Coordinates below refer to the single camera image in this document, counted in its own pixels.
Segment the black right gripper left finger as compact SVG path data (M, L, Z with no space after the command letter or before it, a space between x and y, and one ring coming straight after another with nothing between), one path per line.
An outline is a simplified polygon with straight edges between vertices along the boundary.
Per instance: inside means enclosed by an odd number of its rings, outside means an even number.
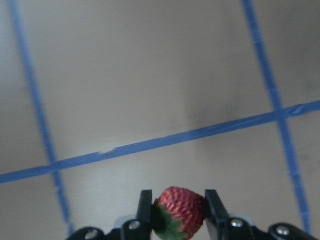
M121 226L122 240L150 240L152 234L152 190L140 192L135 218L126 221Z

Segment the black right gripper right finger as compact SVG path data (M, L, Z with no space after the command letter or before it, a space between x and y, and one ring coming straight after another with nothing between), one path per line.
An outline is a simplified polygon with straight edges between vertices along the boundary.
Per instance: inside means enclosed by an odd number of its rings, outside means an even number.
M229 214L214 189L206 189L205 223L212 240L253 240L251 222L240 214Z

